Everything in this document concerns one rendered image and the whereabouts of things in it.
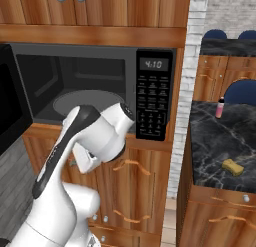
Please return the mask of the wooden cupboard run, black top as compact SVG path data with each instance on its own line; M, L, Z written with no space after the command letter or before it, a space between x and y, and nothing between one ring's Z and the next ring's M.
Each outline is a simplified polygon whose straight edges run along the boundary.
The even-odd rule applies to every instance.
M256 80L256 39L203 39L193 100L217 102L238 80Z

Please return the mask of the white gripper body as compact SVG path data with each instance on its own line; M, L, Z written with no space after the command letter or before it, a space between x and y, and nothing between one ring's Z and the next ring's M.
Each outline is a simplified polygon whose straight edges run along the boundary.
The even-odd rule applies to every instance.
M97 168L101 161L97 157L91 157L89 151L79 143L76 143L72 149L79 171L82 174L89 173Z

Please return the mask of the black microwave oven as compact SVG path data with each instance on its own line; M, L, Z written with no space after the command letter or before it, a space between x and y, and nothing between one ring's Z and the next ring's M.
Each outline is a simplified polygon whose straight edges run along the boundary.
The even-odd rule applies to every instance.
M11 45L37 123L59 124L78 105L124 102L130 132L163 141L170 120L176 50L57 44Z

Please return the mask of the black microwave door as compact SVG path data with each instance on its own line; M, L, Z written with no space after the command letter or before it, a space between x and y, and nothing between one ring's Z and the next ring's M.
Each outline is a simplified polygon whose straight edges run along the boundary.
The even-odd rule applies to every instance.
M12 48L0 44L0 156L32 122Z

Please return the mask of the wooden upper cupboard door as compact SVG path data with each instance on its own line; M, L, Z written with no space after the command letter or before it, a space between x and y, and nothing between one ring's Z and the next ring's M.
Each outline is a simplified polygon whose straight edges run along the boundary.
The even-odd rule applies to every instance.
M47 0L0 0L0 24L49 24Z
M76 21L78 25L111 26L112 0L74 0Z
M131 27L156 27L160 0L127 0L128 25Z
M76 23L73 0L48 0L51 21L55 25L74 25Z

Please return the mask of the pink bottle with dark cap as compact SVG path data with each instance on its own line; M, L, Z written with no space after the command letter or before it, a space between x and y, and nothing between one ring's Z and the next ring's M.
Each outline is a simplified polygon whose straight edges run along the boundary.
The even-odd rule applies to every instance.
M216 113L215 113L215 117L217 119L220 119L222 116L222 112L223 112L223 108L224 108L224 97L221 97L218 101L217 104L217 108L216 108Z

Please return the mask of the wooden island drawer front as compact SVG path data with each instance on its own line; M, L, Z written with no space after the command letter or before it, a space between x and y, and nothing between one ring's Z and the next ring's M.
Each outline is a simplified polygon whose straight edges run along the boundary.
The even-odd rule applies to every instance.
M250 201L248 203L244 202L243 195L249 196ZM247 210L251 210L251 211L256 211L255 208L239 207L239 206L231 205L231 204L224 203L221 201L213 200L210 197L221 198L221 199L231 201L234 203L238 203L238 204L246 204L246 205L255 205L256 206L256 194L255 193L246 193L246 192L197 186L197 185L193 185L191 187L190 195L189 195L190 201L199 202L199 203L203 203L203 204L218 205L218 206L225 206L225 207L230 207L230 208L247 209Z

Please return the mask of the blue chair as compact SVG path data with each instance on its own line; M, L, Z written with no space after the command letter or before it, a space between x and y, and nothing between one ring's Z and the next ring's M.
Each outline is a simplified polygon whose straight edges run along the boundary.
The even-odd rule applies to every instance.
M256 80L244 79L232 83L224 94L224 101L256 106Z
M212 29L204 34L204 39L226 39L227 35L220 29Z
M246 30L239 35L239 39L256 39L256 30Z

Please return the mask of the wooden island cupboard door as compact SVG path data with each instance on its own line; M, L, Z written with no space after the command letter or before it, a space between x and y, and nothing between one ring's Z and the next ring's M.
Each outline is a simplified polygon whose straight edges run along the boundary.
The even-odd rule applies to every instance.
M256 230L243 221L209 219L232 215L256 225L256 212L189 202L179 247L256 247Z

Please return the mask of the yellow sponge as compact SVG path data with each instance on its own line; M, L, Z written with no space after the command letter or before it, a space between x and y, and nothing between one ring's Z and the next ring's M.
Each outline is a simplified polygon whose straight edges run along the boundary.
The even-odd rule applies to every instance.
M239 176L244 171L244 167L237 164L232 159L224 160L222 163L222 168L228 170L233 176Z

